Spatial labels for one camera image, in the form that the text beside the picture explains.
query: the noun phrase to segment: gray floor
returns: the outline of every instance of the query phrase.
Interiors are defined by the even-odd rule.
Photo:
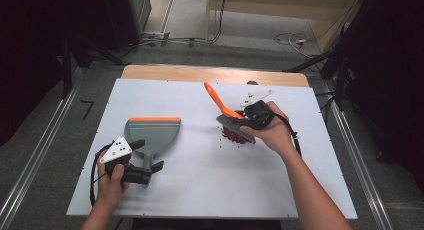
[[[175,21],[175,18],[170,16],[169,21],[167,30],[171,34],[177,34],[177,28],[172,27],[172,21]],[[302,25],[302,21],[299,20],[299,22],[300,25],[297,24],[297,26],[303,26],[303,28],[296,29],[295,24],[293,24],[288,31],[293,32],[292,29],[308,31],[307,26]],[[275,32],[277,34],[280,31],[281,33],[286,31],[281,30],[281,26],[276,27]],[[254,28],[250,29],[252,32],[244,34],[255,35]],[[272,38],[270,39],[269,36],[274,34],[274,30],[269,30],[271,27],[267,29],[272,34],[268,35],[268,40],[259,40],[256,44],[253,44],[255,48],[252,44],[243,45],[246,39],[241,41],[238,37],[225,37],[231,34],[226,35],[227,33],[223,31],[221,43],[217,42],[216,45],[199,44],[192,48],[181,43],[168,43],[164,47],[159,45],[155,47],[140,46],[133,49],[125,57],[125,60],[131,61],[133,64],[223,66],[263,71],[288,69],[305,61],[305,57],[294,51],[290,45],[277,44]],[[273,44],[276,44],[275,46],[278,46],[278,49],[274,49],[274,46],[271,46]],[[316,46],[311,47],[310,51],[311,54],[316,54]],[[106,60],[93,63],[90,69],[82,69],[83,78],[80,87],[48,148],[34,181],[18,208],[10,229],[78,229],[81,226],[84,218],[68,217],[66,210],[76,186],[78,174],[84,164],[107,104],[113,83],[116,78],[120,77],[122,70],[123,67],[115,66]],[[323,81],[315,70],[314,66],[311,69],[306,69],[304,73],[308,76],[309,83],[315,92],[324,92]],[[61,91],[62,84],[59,83],[28,116],[15,136],[0,147],[0,179],[2,179],[0,201],[2,205],[53,116],[60,102]],[[82,120],[82,118],[88,106],[81,103],[81,100],[94,101],[93,108],[85,120]],[[317,98],[320,105],[323,105],[326,100],[325,97]],[[346,117],[358,147],[386,205],[395,229],[423,229],[424,207],[422,203],[424,198],[413,177],[399,166],[388,165],[375,160],[378,149],[373,142],[367,122],[361,115],[355,113],[349,102],[345,103],[345,107]],[[328,116],[328,131],[359,217],[358,220],[353,220],[351,223],[355,229],[377,229],[335,118],[331,112]],[[111,229],[116,221],[117,219],[113,219],[109,224]],[[129,229],[130,226],[131,220],[127,219],[120,229]],[[283,220],[282,226],[284,229],[299,229],[296,219]]]
[[[205,6],[206,0],[174,0],[166,27],[170,37],[204,38]],[[218,31],[219,11],[210,11],[209,15],[209,39],[212,39]],[[320,53],[307,19],[234,12],[224,12],[222,33],[215,44],[295,53],[289,45],[291,33],[300,33],[299,38],[309,38],[302,46],[303,52]],[[274,37],[278,35],[279,42],[275,42]],[[292,36],[291,40],[294,42],[299,38]]]

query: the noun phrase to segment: black cable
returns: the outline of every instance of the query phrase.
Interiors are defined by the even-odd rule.
[[[294,142],[294,146],[295,146],[295,148],[296,148],[296,151],[299,153],[299,155],[300,155],[300,156],[302,156],[302,152],[301,152],[301,150],[300,150],[299,140],[298,140],[298,138],[297,138],[297,132],[293,131],[293,129],[292,129],[292,127],[291,127],[291,125],[290,125],[289,121],[288,121],[285,117],[281,116],[280,114],[276,114],[276,113],[274,113],[274,114],[275,114],[275,116],[277,116],[277,117],[278,117],[281,121],[283,121],[283,123],[284,123],[284,124],[286,124],[286,126],[289,128],[290,134],[291,134],[291,136],[292,136],[292,138],[293,138],[293,142]]]
[[[325,61],[321,61],[321,62],[318,62],[318,63],[321,63],[322,65],[324,65],[325,64]],[[318,72],[320,72],[321,71],[321,69],[323,68],[323,66],[321,66],[321,67],[319,67],[317,64],[318,63],[314,63],[314,66],[318,69]]]
[[[101,177],[104,176],[104,174],[102,176],[100,176],[99,178],[97,178],[96,181],[94,181],[94,174],[96,172],[96,165],[97,165],[97,161],[99,160],[100,154],[106,150],[109,149],[110,146],[112,146],[113,142],[109,145],[104,146],[102,149],[100,149],[100,151],[98,151],[95,155],[94,155],[94,161],[93,161],[93,165],[91,167],[91,177],[90,177],[90,202],[91,202],[91,206],[94,206],[94,203],[96,202],[96,197],[94,195],[94,183],[99,180]]]
[[[138,47],[138,45],[134,45],[134,46],[129,47],[129,49],[127,50],[127,52],[125,52],[125,53],[121,54],[120,56],[117,56],[117,58],[123,58],[123,57],[127,56],[127,55],[128,55],[128,54],[130,54],[130,53],[131,53],[131,51],[132,51],[134,48],[136,48],[136,47]],[[105,57],[96,57],[96,56],[93,56],[93,55],[90,55],[90,57],[91,57],[94,61],[105,61],[105,60],[109,60],[109,59],[107,59],[107,58],[105,58]]]
[[[330,110],[331,103],[332,103],[335,99],[336,99],[336,97],[335,97],[335,96],[332,96],[331,98],[329,98],[329,99],[327,100],[327,102],[326,102],[326,103],[325,103],[322,107],[320,107],[320,110],[322,110],[322,109],[324,109],[324,108],[325,108],[325,113],[324,113],[324,124],[325,124],[325,126],[327,126],[328,111]]]
[[[204,41],[203,38],[168,38],[168,39],[153,38],[153,39],[140,42],[135,47],[142,46],[142,45],[149,45],[152,43],[159,43],[159,42],[184,42],[184,43],[208,44],[207,42]]]
[[[222,0],[222,4],[221,4],[221,12],[219,14],[219,27],[218,27],[218,32],[215,35],[215,37],[212,40],[208,39],[208,44],[213,44],[215,43],[219,36],[221,36],[221,32],[222,32],[222,16],[224,15],[224,7],[225,7],[225,0]]]
[[[284,36],[284,35],[295,35],[295,36],[298,36],[298,35],[301,35],[301,34],[303,34],[303,35],[305,35],[306,36],[306,38],[303,38],[303,39],[305,39],[306,41],[308,41],[308,39],[309,39],[309,35],[308,34],[306,34],[306,33],[280,33],[280,34],[278,34],[278,35],[276,35],[276,36],[274,36],[274,38],[273,38],[273,40],[274,40],[274,42],[276,42],[276,43],[278,43],[278,44],[281,44],[281,45],[291,45],[293,48],[295,48],[295,46],[294,45],[292,45],[292,44],[290,44],[290,39],[289,39],[289,43],[282,43],[281,41],[280,41],[280,39],[279,39],[279,37],[280,36]],[[300,53],[301,55],[303,55],[303,56],[305,56],[306,58],[305,58],[305,62],[304,63],[306,63],[309,59],[311,59],[311,58],[313,58],[313,57],[316,57],[316,56],[320,56],[320,55],[315,55],[315,54],[313,54],[313,55],[306,55],[306,54],[304,54],[303,52],[301,52],[301,47],[303,46],[303,43],[302,44],[300,44],[300,46],[299,46],[299,48],[297,48],[297,51],[298,51],[298,53]],[[315,67],[317,68],[317,70],[318,71],[321,71],[321,68],[320,67],[318,67],[317,66],[317,63],[315,63],[315,64],[313,64],[313,65],[315,65]],[[307,67],[311,72],[317,72],[317,70],[314,70],[314,69],[312,69],[311,68],[311,66],[308,66]]]
[[[327,30],[324,32],[324,33],[322,33],[321,35],[319,35],[318,37],[316,37],[315,38],[315,40],[317,40],[318,38],[320,38],[320,37],[322,37],[322,36],[324,36],[325,34],[327,34],[328,33],[328,31],[330,31],[330,29],[331,28],[333,28],[333,26],[337,23],[337,21],[339,21],[339,19],[340,18],[342,18],[343,16],[345,16],[348,12],[350,12],[350,10],[352,10],[352,8],[353,8],[353,6],[355,6],[355,4],[357,3],[357,0],[354,0],[353,1],[353,3],[352,3],[352,5],[350,6],[350,8],[347,10],[347,11],[345,11],[344,13],[342,13],[334,22],[333,22],[333,24],[331,24],[331,26],[329,27],[329,28],[327,28]]]
[[[94,180],[93,183],[96,183],[97,181],[99,181],[100,178],[104,177],[105,175],[106,175],[106,173],[103,173],[103,175],[98,177],[96,180]]]
[[[118,230],[118,228],[121,226],[122,221],[124,221],[123,217],[119,219],[118,223],[116,224],[116,226],[114,228],[115,230]]]
[[[336,92],[324,92],[324,93],[315,93],[315,97],[318,96],[327,96],[327,95],[334,95]]]

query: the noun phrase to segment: electrical cable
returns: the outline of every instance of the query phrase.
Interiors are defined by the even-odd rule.
[[[345,12],[343,12],[331,25],[330,25],[330,27],[329,28],[327,28],[327,30],[324,32],[324,33],[322,33],[322,34],[320,34],[320,35],[318,35],[318,37],[315,37],[315,40],[318,40],[318,38],[320,38],[320,37],[322,37],[322,36],[324,36],[324,35],[326,35],[327,33],[328,33],[328,31],[330,31],[330,29],[331,28],[333,28],[333,26],[334,25],[336,25],[336,23],[340,20],[340,18],[342,18],[343,16],[345,16],[347,13],[349,13],[350,12],[350,10],[352,10],[352,8],[353,8],[353,6],[355,6],[355,3],[357,3],[357,0],[354,0],[353,1],[353,3],[352,3],[352,5],[349,7],[349,9],[348,10],[346,10]]]
[[[331,103],[334,101],[336,99],[336,97],[335,96],[332,96],[331,98],[329,98],[328,100],[327,100],[327,102],[322,106],[322,107],[320,107],[320,110],[322,110],[322,109],[324,109],[325,108],[325,114],[324,114],[324,124],[325,124],[325,126],[327,126],[327,121],[328,121],[328,112],[329,112],[329,110],[330,110],[330,107],[331,107]]]
[[[315,93],[315,96],[327,96],[327,95],[335,95],[336,92],[324,92],[324,93]]]
[[[154,43],[174,42],[174,43],[214,44],[219,39],[219,37],[221,36],[221,32],[222,32],[222,18],[223,18],[223,15],[224,15],[225,1],[226,0],[222,0],[222,4],[221,4],[218,32],[215,34],[215,36],[212,39],[208,39],[205,42],[205,39],[203,39],[203,38],[184,38],[184,37],[180,37],[180,38],[161,39],[161,38],[152,37],[152,38],[148,38],[147,40],[142,41],[142,42],[140,42],[140,43],[138,43],[138,44],[136,44],[134,46],[131,46],[126,53],[122,54],[118,58],[122,58],[122,57],[127,56],[136,47],[144,46],[144,45],[150,45],[150,44],[154,44]],[[97,60],[97,61],[107,60],[106,58],[96,58],[96,57],[93,57],[93,56],[91,56],[91,57],[94,58],[94,60]]]
[[[97,166],[97,161],[99,160],[100,154],[106,150],[109,149],[110,146],[112,146],[113,142],[111,144],[108,144],[106,146],[104,146],[102,149],[100,149],[100,151],[98,151],[95,155],[94,155],[94,160],[93,160],[93,165],[91,166],[91,176],[90,176],[90,202],[91,202],[91,206],[94,206],[94,203],[96,202],[96,197],[94,195],[94,183],[99,180],[101,177],[104,176],[104,174],[102,176],[100,176],[99,178],[97,178],[96,181],[94,181],[94,173],[96,172],[96,166]]]
[[[318,63],[315,63],[315,64],[314,64],[314,66],[315,66],[316,70],[312,69],[312,68],[311,68],[311,66],[309,66],[309,67],[308,67],[308,69],[309,69],[311,72],[317,72],[317,71],[318,71],[318,72],[320,72],[320,71],[321,71],[321,69],[322,69],[322,67],[319,67],[317,64],[318,64]]]
[[[280,33],[280,34],[278,34],[278,35],[276,35],[273,39],[274,39],[274,42],[276,42],[276,43],[278,43],[278,44],[281,44],[281,45],[284,45],[283,43],[281,43],[281,41],[280,41],[280,39],[278,38],[278,37],[280,37],[280,36],[283,36],[283,35],[289,35],[289,38],[288,38],[288,44],[290,44],[290,46],[294,49],[294,50],[296,50],[296,52],[298,52],[299,54],[301,54],[302,56],[304,56],[304,57],[306,57],[306,61],[308,60],[308,59],[312,59],[312,58],[314,58],[314,57],[316,57],[316,56],[323,56],[323,57],[325,57],[325,58],[327,58],[327,56],[326,56],[326,54],[325,53],[322,53],[322,54],[318,54],[318,55],[309,55],[309,54],[306,54],[306,53],[304,53],[304,52],[302,52],[301,50],[300,50],[300,48],[303,46],[303,44],[304,43],[306,43],[309,39],[310,39],[310,37],[309,37],[309,35],[308,34],[306,34],[306,33],[302,33],[302,32],[296,32],[296,33]],[[300,46],[299,47],[296,47],[294,44],[293,44],[293,41],[292,41],[292,37],[293,36],[299,36],[299,35],[302,35],[302,36],[304,36],[304,37],[301,37],[301,41],[302,42],[300,42]],[[315,65],[315,67],[319,70],[319,71],[321,71],[321,69],[316,65],[316,64],[314,64]]]
[[[302,156],[302,151],[300,150],[300,144],[299,144],[299,140],[298,140],[298,137],[297,137],[297,132],[293,131],[289,121],[285,117],[283,117],[283,116],[281,116],[280,114],[277,114],[277,113],[274,113],[274,114],[289,128],[290,135],[293,138],[293,142],[294,142],[294,146],[296,148],[296,151],[299,153],[300,156]]]
[[[125,52],[125,53],[123,53],[123,54],[121,54],[120,56],[116,56],[116,58],[123,58],[123,57],[125,57],[125,56],[127,56],[128,54],[130,54],[131,53],[131,51],[134,49],[134,48],[136,48],[138,45],[134,45],[134,46],[131,46],[131,47],[129,47],[128,48],[128,50],[127,50],[127,52]],[[90,57],[93,59],[93,60],[95,60],[95,61],[104,61],[104,60],[108,60],[107,58],[102,58],[102,57],[95,57],[95,56],[92,56],[92,55],[90,55]]]
[[[218,1],[215,1],[215,11],[214,11],[214,26],[216,27],[216,9],[218,8]]]
[[[115,226],[114,230],[118,230],[118,229],[119,229],[119,227],[121,226],[122,221],[124,221],[124,218],[123,218],[123,217],[121,217],[121,218],[119,219],[119,221],[118,221],[118,223],[116,224],[116,226]]]

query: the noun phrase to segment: person's left hand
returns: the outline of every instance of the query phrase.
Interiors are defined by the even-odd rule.
[[[99,157],[99,160],[106,153],[104,150]],[[97,194],[96,204],[99,203],[111,210],[115,209],[119,201],[121,201],[122,193],[124,193],[130,186],[130,183],[124,182],[121,186],[121,178],[124,176],[124,165],[117,164],[113,169],[112,176],[106,174],[106,168],[103,163],[97,161],[98,175],[103,176],[99,179],[99,190]]]

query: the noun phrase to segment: brush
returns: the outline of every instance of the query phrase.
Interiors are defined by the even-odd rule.
[[[237,143],[255,143],[256,141],[253,136],[242,132],[239,129],[242,126],[241,121],[245,120],[245,117],[237,113],[236,111],[226,107],[209,83],[205,82],[204,86],[206,91],[209,93],[213,101],[216,103],[216,105],[222,112],[222,115],[218,116],[216,120],[223,126],[224,137],[227,137],[228,139]]]

